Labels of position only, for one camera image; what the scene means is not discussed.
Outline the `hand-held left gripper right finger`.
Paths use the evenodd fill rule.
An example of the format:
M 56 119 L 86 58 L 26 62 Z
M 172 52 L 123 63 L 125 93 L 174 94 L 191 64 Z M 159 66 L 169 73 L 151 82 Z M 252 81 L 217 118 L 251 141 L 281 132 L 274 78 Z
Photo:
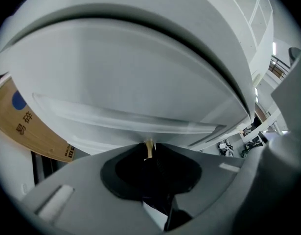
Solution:
M 228 189 L 244 164 L 241 158 L 157 144 L 149 160 L 149 204 L 174 221 L 191 220 Z

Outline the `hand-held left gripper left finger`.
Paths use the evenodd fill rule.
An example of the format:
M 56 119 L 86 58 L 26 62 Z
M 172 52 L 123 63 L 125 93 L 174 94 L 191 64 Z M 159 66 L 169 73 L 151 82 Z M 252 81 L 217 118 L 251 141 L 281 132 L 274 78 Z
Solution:
M 64 166 L 27 194 L 20 213 L 46 235 L 161 235 L 141 202 L 118 198 L 100 177 L 106 161 L 134 148 L 117 148 Z

